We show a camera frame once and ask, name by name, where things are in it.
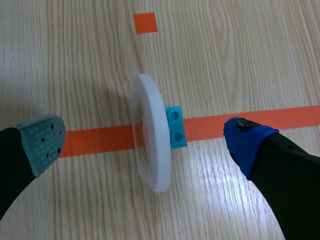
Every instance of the wooden floor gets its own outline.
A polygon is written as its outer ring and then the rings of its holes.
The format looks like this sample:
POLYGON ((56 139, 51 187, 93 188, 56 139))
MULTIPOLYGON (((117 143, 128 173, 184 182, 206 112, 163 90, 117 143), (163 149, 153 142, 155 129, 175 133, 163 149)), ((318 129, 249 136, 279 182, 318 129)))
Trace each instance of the wooden floor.
MULTIPOLYGON (((0 129, 43 114, 67 130, 128 125, 137 73, 184 118, 319 105, 318 0, 2 0, 0 129), (154 12, 158 32, 136 34, 154 12)), ((320 155, 319 127, 285 135, 320 155)), ((154 193, 133 150, 59 159, 13 203, 1 240, 281 240, 223 138, 172 152, 154 193)))

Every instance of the orange square marker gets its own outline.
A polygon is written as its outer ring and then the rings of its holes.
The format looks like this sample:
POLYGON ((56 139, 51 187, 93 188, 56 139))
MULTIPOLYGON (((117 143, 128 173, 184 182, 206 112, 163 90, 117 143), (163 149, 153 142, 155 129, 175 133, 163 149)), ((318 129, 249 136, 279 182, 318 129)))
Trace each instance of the orange square marker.
POLYGON ((133 14, 136 34, 158 32, 156 16, 154 12, 133 14))

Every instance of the white plastic ring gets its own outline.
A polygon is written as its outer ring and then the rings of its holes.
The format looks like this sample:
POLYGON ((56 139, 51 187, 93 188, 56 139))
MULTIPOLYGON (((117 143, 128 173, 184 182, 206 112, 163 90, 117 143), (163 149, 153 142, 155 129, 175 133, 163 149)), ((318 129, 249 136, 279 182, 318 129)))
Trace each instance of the white plastic ring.
POLYGON ((164 102, 149 75, 134 79, 129 112, 138 172, 154 191, 164 192, 171 180, 170 132, 164 102))

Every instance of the cyan block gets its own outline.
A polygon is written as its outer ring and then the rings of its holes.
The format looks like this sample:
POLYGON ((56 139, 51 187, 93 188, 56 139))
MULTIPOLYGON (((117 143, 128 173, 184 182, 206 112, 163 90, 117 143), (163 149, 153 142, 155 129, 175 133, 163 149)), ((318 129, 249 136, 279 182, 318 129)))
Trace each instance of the cyan block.
POLYGON ((187 146, 184 119, 180 106, 170 106, 165 108, 166 119, 170 131, 171 149, 183 148, 187 146))

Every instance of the orange tape strip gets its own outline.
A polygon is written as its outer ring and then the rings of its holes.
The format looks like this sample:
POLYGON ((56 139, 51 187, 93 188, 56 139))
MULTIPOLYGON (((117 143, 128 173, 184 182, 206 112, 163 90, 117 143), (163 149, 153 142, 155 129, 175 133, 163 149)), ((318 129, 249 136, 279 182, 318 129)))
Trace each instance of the orange tape strip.
MULTIPOLYGON (((224 123, 243 117, 273 128, 291 129, 320 125, 320 105, 278 110, 251 111, 184 120, 188 142, 222 138, 224 123)), ((62 157, 114 152, 134 148, 131 126, 68 131, 62 157)))
POLYGON ((133 14, 136 34, 158 32, 157 22, 154 12, 133 14))

